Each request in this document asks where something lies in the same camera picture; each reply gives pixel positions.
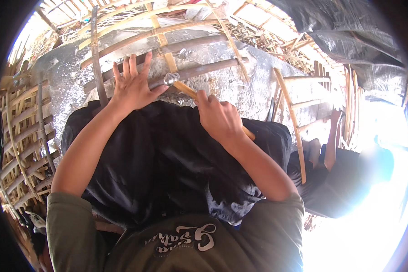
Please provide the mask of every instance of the forearm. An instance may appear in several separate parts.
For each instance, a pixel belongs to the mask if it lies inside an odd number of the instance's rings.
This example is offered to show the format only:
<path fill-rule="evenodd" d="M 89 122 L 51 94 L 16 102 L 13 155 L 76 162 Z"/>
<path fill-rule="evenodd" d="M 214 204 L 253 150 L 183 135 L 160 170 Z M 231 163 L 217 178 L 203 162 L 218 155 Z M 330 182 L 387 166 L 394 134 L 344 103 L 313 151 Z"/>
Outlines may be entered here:
<path fill-rule="evenodd" d="M 51 192 L 81 197 L 110 136 L 123 117 L 109 103 L 74 139 L 53 178 Z"/>
<path fill-rule="evenodd" d="M 298 193 L 286 172 L 246 135 L 222 146 L 243 166 L 267 199 L 283 201 Z"/>
<path fill-rule="evenodd" d="M 337 124 L 331 122 L 331 130 L 329 132 L 328 143 L 326 144 L 324 165 L 328 171 L 331 171 L 331 168 L 336 161 L 335 152 L 337 148 L 337 126 Z"/>

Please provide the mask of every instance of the olive green t-shirt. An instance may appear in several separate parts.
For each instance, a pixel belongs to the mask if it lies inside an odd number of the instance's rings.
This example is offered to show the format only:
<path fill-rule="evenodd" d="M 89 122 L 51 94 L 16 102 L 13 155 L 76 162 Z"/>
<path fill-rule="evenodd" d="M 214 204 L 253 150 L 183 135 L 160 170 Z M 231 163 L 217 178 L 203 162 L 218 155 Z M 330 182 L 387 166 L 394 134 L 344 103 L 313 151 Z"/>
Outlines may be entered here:
<path fill-rule="evenodd" d="M 239 230 L 208 215 L 182 215 L 122 237 L 108 254 L 91 204 L 48 196 L 47 238 L 55 271 L 302 271 L 304 204 L 261 200 Z"/>

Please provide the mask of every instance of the man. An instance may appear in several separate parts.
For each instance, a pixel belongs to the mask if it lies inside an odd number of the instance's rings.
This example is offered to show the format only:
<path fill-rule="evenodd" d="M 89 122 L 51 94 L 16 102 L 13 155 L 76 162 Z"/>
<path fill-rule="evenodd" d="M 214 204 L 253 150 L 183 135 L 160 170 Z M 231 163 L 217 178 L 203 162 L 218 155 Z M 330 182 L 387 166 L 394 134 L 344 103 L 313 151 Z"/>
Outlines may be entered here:
<path fill-rule="evenodd" d="M 387 182 L 393 173 L 394 160 L 390 150 L 375 146 L 361 154 L 337 147 L 341 111 L 331 115 L 328 144 L 318 139 L 307 144 L 305 157 L 306 182 L 301 183 L 298 152 L 290 155 L 288 175 L 313 215 L 339 218 L 351 213 L 377 183 Z"/>
<path fill-rule="evenodd" d="M 81 197 L 103 149 L 130 112 L 168 87 L 148 89 L 151 53 L 140 74 L 136 56 L 114 63 L 115 92 L 83 128 L 54 176 L 47 208 L 47 238 L 55 271 L 300 271 L 302 200 L 286 172 L 242 130 L 237 109 L 198 92 L 202 127 L 247 171 L 266 199 L 244 216 L 240 230 L 208 215 L 168 218 L 122 237 L 109 253 L 97 235 L 91 204 Z"/>

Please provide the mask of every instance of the wooden hammer handle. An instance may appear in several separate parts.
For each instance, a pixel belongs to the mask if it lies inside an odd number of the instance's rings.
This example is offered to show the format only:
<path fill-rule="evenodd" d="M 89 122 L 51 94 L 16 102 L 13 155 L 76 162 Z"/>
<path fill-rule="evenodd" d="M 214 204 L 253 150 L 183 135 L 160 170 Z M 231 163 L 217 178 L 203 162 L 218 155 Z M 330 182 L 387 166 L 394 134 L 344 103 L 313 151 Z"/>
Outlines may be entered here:
<path fill-rule="evenodd" d="M 181 81 L 175 81 L 174 82 L 174 87 L 177 88 L 178 90 L 184 92 L 188 96 L 190 96 L 192 99 L 198 101 L 198 96 L 192 88 L 190 88 L 188 85 L 184 84 Z M 255 135 L 252 133 L 249 129 L 247 129 L 245 126 L 242 126 L 243 131 L 245 134 L 250 138 L 251 140 L 255 140 Z"/>

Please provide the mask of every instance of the hand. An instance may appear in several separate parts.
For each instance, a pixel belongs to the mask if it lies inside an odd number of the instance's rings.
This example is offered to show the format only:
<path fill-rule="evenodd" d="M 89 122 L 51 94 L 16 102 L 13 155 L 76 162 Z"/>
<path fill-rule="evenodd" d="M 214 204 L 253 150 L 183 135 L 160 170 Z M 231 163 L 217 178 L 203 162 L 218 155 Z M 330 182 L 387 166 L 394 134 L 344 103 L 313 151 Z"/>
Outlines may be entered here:
<path fill-rule="evenodd" d="M 242 130 L 242 119 L 235 106 L 228 102 L 219 102 L 214 95 L 207 95 L 204 90 L 197 93 L 195 104 L 200 112 L 203 128 L 226 147 L 236 139 L 247 137 Z"/>
<path fill-rule="evenodd" d="M 331 113 L 331 124 L 338 124 L 340 122 L 341 117 L 342 117 L 342 111 L 333 110 Z"/>
<path fill-rule="evenodd" d="M 116 111 L 119 111 L 124 118 L 130 112 L 143 108 L 153 102 L 159 95 L 164 93 L 169 87 L 161 85 L 154 90 L 148 88 L 148 72 L 152 58 L 151 51 L 145 56 L 142 72 L 137 73 L 136 55 L 124 59 L 124 73 L 121 76 L 118 70 L 118 64 L 114 63 L 115 92 L 110 103 L 115 105 Z"/>

